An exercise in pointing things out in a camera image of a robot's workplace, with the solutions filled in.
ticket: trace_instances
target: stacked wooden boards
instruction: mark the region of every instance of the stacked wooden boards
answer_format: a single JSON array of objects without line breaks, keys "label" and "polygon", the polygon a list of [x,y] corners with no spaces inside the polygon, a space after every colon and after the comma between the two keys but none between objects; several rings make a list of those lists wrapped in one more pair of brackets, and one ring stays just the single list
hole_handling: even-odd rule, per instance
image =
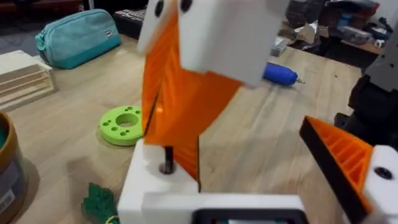
[{"label": "stacked wooden boards", "polygon": [[52,68],[21,50],[0,55],[0,111],[57,91]]}]

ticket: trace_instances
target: green 3d printed ring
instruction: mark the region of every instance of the green 3d printed ring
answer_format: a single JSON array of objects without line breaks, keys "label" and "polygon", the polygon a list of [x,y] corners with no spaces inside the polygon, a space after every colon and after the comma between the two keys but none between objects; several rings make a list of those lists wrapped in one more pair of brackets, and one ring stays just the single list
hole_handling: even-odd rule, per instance
[{"label": "green 3d printed ring", "polygon": [[99,122],[105,141],[117,146],[132,146],[142,137],[141,109],[120,106],[106,112]]}]

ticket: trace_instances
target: gray carpet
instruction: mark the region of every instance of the gray carpet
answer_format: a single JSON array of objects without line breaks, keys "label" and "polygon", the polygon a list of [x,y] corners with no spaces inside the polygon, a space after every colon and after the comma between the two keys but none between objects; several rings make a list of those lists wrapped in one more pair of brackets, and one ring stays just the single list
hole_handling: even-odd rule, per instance
[{"label": "gray carpet", "polygon": [[62,16],[40,17],[0,17],[0,54],[23,50],[31,56],[38,55],[36,50],[35,35],[46,24],[53,22]]}]

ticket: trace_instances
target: blue screwdriver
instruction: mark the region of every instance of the blue screwdriver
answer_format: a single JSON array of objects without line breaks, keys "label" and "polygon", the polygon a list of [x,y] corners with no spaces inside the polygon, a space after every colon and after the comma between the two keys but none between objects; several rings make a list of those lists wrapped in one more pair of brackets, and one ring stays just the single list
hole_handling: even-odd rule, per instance
[{"label": "blue screwdriver", "polygon": [[297,73],[285,66],[276,65],[274,63],[267,63],[264,70],[263,78],[268,79],[280,85],[293,85],[294,83],[305,83],[299,79]]}]

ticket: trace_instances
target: paint can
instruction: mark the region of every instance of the paint can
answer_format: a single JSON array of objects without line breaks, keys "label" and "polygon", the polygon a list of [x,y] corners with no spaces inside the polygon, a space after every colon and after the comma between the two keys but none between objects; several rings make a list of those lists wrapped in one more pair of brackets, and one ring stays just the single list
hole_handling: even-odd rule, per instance
[{"label": "paint can", "polygon": [[11,219],[21,209],[27,192],[27,176],[15,128],[0,112],[0,220]]}]

